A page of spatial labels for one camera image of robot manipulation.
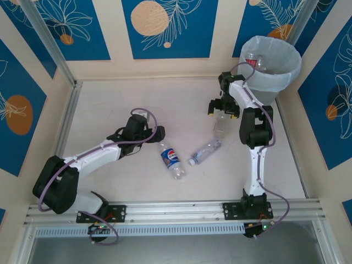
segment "glass panel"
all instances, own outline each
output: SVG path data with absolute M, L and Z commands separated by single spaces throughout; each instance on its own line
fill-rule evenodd
M 243 235 L 121 237 L 118 245 L 88 238 L 36 239 L 30 264 L 324 263 L 310 222 L 284 222 L 257 241 Z

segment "vent grille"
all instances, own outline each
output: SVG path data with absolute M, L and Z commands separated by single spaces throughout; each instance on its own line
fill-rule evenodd
M 140 237 L 154 235 L 215 235 L 244 234 L 243 223 L 231 224 L 170 224 L 170 225 L 126 225 L 115 227 L 120 237 Z M 77 238 L 88 237 L 88 227 L 41 227 L 36 238 Z M 114 236 L 105 230 L 95 237 Z

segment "trash bin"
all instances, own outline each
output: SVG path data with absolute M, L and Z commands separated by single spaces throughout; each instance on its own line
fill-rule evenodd
M 255 71 L 248 87 L 264 105 L 270 105 L 301 71 L 302 59 L 291 44 L 273 37 L 255 36 L 243 45 L 240 62 L 245 62 L 247 52 L 262 56 L 265 73 Z M 247 64 L 238 66 L 238 74 L 247 78 L 253 69 Z

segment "white robotic arm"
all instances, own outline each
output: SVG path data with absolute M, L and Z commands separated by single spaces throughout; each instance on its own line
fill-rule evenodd
M 47 160 L 32 191 L 40 199 L 39 210 L 46 211 L 41 207 L 44 202 L 57 214 L 80 211 L 106 217 L 108 202 L 95 192 L 78 191 L 78 182 L 105 164 L 132 154 L 135 147 L 145 142 L 160 142 L 165 137 L 165 129 L 157 126 L 154 115 L 151 114 L 155 121 L 153 132 L 148 127 L 146 112 L 131 114 L 126 127 L 98 146 L 73 157 L 53 156 Z
M 262 186 L 266 146 L 269 145 L 273 136 L 270 126 L 273 119 L 273 109 L 271 106 L 264 106 L 255 97 L 248 89 L 242 75 L 224 72 L 218 80 L 222 97 L 211 100 L 208 114 L 211 115 L 214 109 L 218 109 L 238 118 L 240 110 L 242 111 L 239 137 L 241 143 L 248 146 L 250 157 L 250 172 L 244 186 L 241 202 L 224 203 L 225 219 L 259 219 L 262 213 L 268 218 L 272 218 L 271 205 L 267 202 L 266 193 Z
M 232 98 L 235 99 L 236 103 L 243 111 L 246 108 L 256 109 L 254 103 L 257 103 L 260 106 L 263 104 L 255 97 L 255 95 L 248 88 L 247 84 L 243 85 L 242 80 L 234 81 L 230 83 L 229 94 Z M 259 150 L 262 146 L 255 146 L 254 148 L 248 148 L 249 156 L 250 156 L 250 175 L 247 177 L 244 190 L 248 195 L 259 196 L 265 193 L 265 191 L 260 187 L 257 181 L 257 170 L 258 170 L 258 158 L 259 158 Z M 260 162 L 260 176 L 262 184 L 264 184 L 264 160 L 265 160 L 266 148 L 261 151 L 261 162 Z

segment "white floor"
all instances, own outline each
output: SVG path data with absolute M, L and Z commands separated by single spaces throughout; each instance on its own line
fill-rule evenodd
M 84 82 L 65 157 L 98 145 L 126 125 L 132 108 L 144 107 L 165 127 L 166 140 L 183 161 L 187 176 L 174 180 L 163 164 L 158 145 L 144 144 L 138 154 L 107 164 L 81 180 L 79 188 L 95 191 L 108 201 L 241 198 L 249 174 L 249 156 L 239 140 L 240 119 L 230 121 L 223 147 L 213 156 L 194 167 L 186 162 L 212 138 L 215 118 L 207 115 L 208 103 L 219 98 L 219 92 L 216 78 Z M 281 118 L 276 105 L 273 107 L 277 144 L 267 151 L 265 186 L 287 198 L 304 198 Z

